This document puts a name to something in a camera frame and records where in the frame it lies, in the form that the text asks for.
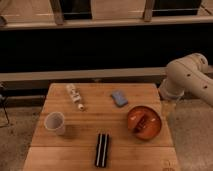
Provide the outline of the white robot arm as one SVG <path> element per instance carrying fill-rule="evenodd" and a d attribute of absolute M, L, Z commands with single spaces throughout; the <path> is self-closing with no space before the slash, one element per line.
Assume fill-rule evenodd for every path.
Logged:
<path fill-rule="evenodd" d="M 213 79 L 205 74 L 208 60 L 200 53 L 192 53 L 170 61 L 166 68 L 166 78 L 159 86 L 164 100 L 179 100 L 189 91 L 213 107 Z"/>

